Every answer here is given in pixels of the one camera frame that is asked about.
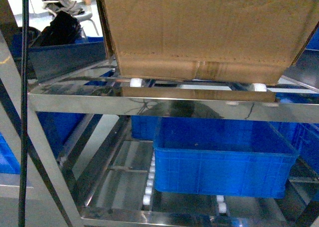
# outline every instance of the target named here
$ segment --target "metal leg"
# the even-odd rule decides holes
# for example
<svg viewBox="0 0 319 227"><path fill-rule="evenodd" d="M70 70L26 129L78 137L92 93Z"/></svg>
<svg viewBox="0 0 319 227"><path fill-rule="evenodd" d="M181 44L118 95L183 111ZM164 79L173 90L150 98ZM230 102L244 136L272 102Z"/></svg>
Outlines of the metal leg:
<svg viewBox="0 0 319 227"><path fill-rule="evenodd" d="M93 24L93 26L95 28L96 34L99 35L98 29L97 29L97 27L95 25L95 22L92 19L89 19L88 21L91 21L91 23Z"/></svg>
<svg viewBox="0 0 319 227"><path fill-rule="evenodd" d="M20 113L20 75L1 32L0 50L0 78L14 104L15 109L17 110L17 113ZM29 136L40 161L43 163L48 177L52 181L53 187L56 190L57 196L60 199L71 224L74 227L84 227L70 191L64 181L63 175L46 139L37 114L32 110L31 103L29 103L28 106Z"/></svg>

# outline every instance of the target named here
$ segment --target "blue crate rim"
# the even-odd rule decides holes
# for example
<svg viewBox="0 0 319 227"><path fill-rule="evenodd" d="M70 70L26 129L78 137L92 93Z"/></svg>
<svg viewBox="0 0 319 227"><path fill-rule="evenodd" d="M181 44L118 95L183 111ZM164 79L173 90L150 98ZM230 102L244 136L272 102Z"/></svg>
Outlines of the blue crate rim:
<svg viewBox="0 0 319 227"><path fill-rule="evenodd" d="M156 133L159 133L160 131L160 127L161 127L161 123L162 123L162 120L163 118L165 117L160 117L159 118L159 121L157 123L157 126L156 126ZM272 153L272 152L244 152L244 151L214 151L214 150L196 150L198 152L198 154L201 154L201 153L220 153L220 154L232 154L232 155L247 155L247 154L250 154L250 155L262 155L262 156L271 156L273 157L274 155L278 156L278 157L288 157L288 156L291 156L291 157L298 157L299 154L300 154L300 150L296 150L293 145L281 134L279 133L279 131L269 122L267 122L268 125L270 126L270 128L272 128L272 130L285 142L285 144L287 145L287 147L292 151L292 153ZM159 144L158 144L158 139L155 138L153 140L153 148L156 150L156 151L162 151L162 152L183 152L183 153L193 153L193 151L195 149L170 149L170 148L162 148L162 147L159 147Z"/></svg>

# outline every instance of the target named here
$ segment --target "metal shelf rail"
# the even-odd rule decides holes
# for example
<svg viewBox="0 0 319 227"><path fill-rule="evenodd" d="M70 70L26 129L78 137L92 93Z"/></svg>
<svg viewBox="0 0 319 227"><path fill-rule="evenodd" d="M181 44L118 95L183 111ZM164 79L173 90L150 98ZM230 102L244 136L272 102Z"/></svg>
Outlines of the metal shelf rail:
<svg viewBox="0 0 319 227"><path fill-rule="evenodd" d="M0 50L0 79L19 113L20 76L2 34L0 34ZM110 69L114 70L114 77L99 77L101 73ZM103 87L83 85L83 83L92 80L107 81L107 85ZM134 193L132 191L135 190L134 188L131 192L128 191L128 188L132 187L132 183L134 182L137 186L145 185L143 180L146 181L149 168L147 161L150 161L149 158L152 157L151 153L153 152L151 143L136 142L130 139L130 119L127 116L148 115L319 123L319 115L317 114L319 98L318 94L315 93L317 91L315 87L311 88L312 91L308 91L307 88L293 83L268 86L269 88L290 89L296 93L296 96L304 100L298 103L287 103L277 95L280 91L278 93L270 91L257 93L248 91L248 86L240 83L145 80L144 87L141 88L129 87L129 83L130 79L118 76L115 61L109 60L92 64L46 82L40 83L38 80L33 80L32 84L29 85L29 137L39 157L39 162L52 183L52 188L56 193L55 197L60 202L58 207L60 210L63 209L64 218L69 226L285 227L292 226L295 222L301 222L302 220L298 219L299 216L303 219L309 217L307 204L311 203L313 207L317 202L305 201L305 198L298 193L297 188L292 184L291 188L287 188L287 191L290 192L286 195L287 200L283 199L277 204L281 206L280 209L286 220L256 220L219 216L215 211L214 201L209 202L209 206L212 208L210 215L167 213L160 205L163 194L155 190L153 190L153 204L149 208L138 204L138 207L130 207L130 210L125 209L128 203L136 200L132 198L133 194L126 195ZM181 84L209 86L210 90L180 89ZM87 114L69 138L58 160L55 159L38 120L36 112L39 111ZM72 168L74 168L85 143L100 121L101 114L121 117L89 161L85 170L76 178ZM136 154L140 148L142 148L141 153L144 153L142 158L141 153ZM136 150L136 152L135 154L131 153L130 158L137 158L137 163L139 163L135 167L132 167L132 163L126 164L124 161L128 160L128 156L122 156L123 153L128 154L132 150ZM125 189L122 183L127 179L132 182L126 183L127 188ZM306 186L311 184L314 188L318 188L318 178L311 177L310 179L311 181L309 181L309 176L303 178L302 176L294 176L294 181L289 181L289 183L302 183ZM106 191L108 193L106 195L108 207L98 207L99 193L105 191L105 188L108 188ZM127 201L120 205L119 199L122 202L123 200ZM296 214L291 211L291 203L301 206L295 219L289 219L290 216Z"/></svg>

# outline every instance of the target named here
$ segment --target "stainless steel rack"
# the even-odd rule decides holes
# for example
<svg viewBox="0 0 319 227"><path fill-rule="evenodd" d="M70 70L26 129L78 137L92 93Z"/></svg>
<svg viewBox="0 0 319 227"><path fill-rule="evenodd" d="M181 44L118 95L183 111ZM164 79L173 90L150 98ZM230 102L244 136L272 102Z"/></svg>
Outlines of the stainless steel rack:
<svg viewBox="0 0 319 227"><path fill-rule="evenodd" d="M20 76L2 34L0 50L0 79L19 113ZM313 58L319 56L316 51L306 53ZM42 177L42 182L38 184L33 180L32 171L29 180L33 188L50 184L51 191L44 188L44 192L55 201L66 225L288 227L318 224L315 221L319 216L318 203L313 197L319 190L319 180L302 160L293 167L286 197L281 200L226 197L228 212L222 216L217 211L214 196L160 193L153 189L151 205L144 206L152 142L131 138L129 118L130 115L147 115L319 123L318 87L310 86L317 83L314 80L295 80L287 72L283 79L289 82L267 86L267 92L248 91L249 86L242 83L199 80L144 80L144 86L137 88L130 87L130 79L119 76L112 59L59 77L54 73L54 78L50 78L50 69L54 67L45 68L49 76L44 79L49 81L29 80L28 131L37 157L36 161L32 160L42 166L41 172L34 172ZM110 70L114 72L112 77L100 77ZM314 78L318 78L316 72L312 74ZM84 85L92 80L107 84ZM182 89L182 85L191 89ZM286 103L278 95L284 91L307 101ZM42 111L86 114L57 159L36 114ZM19 159L14 121L9 115L5 116L0 131L7 136L11 148L15 146L13 150ZM8 187L0 186L1 197L6 193L5 188ZM17 188L15 183L10 187L11 192L16 192ZM28 196L34 196L32 187Z"/></svg>

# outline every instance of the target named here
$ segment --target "floor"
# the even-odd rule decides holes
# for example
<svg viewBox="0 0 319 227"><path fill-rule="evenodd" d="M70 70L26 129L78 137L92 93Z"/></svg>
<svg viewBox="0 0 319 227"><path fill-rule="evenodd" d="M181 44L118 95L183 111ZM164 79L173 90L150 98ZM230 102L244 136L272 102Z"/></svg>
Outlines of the floor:
<svg viewBox="0 0 319 227"><path fill-rule="evenodd" d="M85 6L84 4L79 4L79 5L81 5L81 7L84 10L91 10L92 11L92 14L93 14L92 20L95 22L97 29L98 29L98 33L99 33L99 35L96 33L94 26L90 21L83 21L80 24L83 27L85 34L87 36L103 36L101 23L100 23L100 19L99 19L99 13L98 13L98 9L97 9L97 5L96 5L95 0L92 1L91 6ZM15 20L16 20L18 26L22 26L22 17L20 15L15 16ZM50 25L51 21L52 21L52 16L50 16L49 14L47 14L46 16L43 16L43 17L39 17L39 18L30 17L29 25L42 31L46 26Z"/></svg>

